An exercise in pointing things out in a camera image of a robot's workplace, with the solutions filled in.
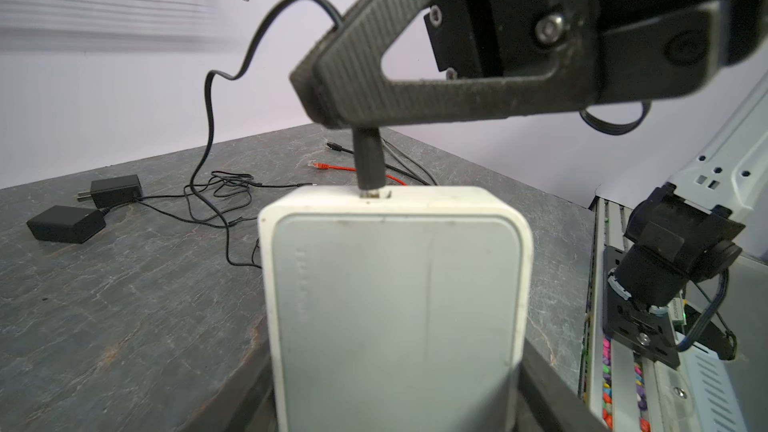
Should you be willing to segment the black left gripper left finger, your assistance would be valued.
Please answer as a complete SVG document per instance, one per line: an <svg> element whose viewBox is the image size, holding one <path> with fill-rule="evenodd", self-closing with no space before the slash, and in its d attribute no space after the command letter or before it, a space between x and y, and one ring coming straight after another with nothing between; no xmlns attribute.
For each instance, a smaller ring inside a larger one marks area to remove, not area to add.
<svg viewBox="0 0 768 432"><path fill-rule="evenodd" d="M186 431L275 431L276 406L269 343L243 363L185 425Z"/></svg>

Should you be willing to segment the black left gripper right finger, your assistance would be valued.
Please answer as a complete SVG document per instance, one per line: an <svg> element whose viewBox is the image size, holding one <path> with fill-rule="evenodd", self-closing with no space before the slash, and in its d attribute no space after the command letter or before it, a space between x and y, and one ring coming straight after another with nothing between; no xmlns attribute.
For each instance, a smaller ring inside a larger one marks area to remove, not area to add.
<svg viewBox="0 0 768 432"><path fill-rule="evenodd" d="M515 430L605 431L606 426L526 341L518 379Z"/></svg>

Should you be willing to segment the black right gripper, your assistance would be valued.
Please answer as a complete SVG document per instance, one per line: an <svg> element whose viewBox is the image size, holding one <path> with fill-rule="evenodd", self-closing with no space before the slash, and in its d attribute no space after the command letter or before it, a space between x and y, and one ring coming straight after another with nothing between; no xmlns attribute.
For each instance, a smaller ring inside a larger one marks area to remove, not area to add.
<svg viewBox="0 0 768 432"><path fill-rule="evenodd" d="M336 129L676 98L752 54L760 1L359 0L291 82Z"/></svg>

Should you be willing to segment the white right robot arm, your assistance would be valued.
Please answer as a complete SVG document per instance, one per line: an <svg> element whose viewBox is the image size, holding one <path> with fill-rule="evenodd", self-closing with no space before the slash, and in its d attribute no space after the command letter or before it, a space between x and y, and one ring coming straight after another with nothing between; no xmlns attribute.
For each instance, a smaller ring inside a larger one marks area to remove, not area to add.
<svg viewBox="0 0 768 432"><path fill-rule="evenodd" d="M767 0L358 0L291 74L307 115L355 133L358 174L383 183L381 127L576 112L624 135L594 105L695 92L767 39ZM757 149L727 141L669 178L632 212L631 248L609 275L604 331L671 367L715 313L675 341L667 304L718 278L739 254L748 200L765 182ZM740 153L729 160L725 151Z"/></svg>

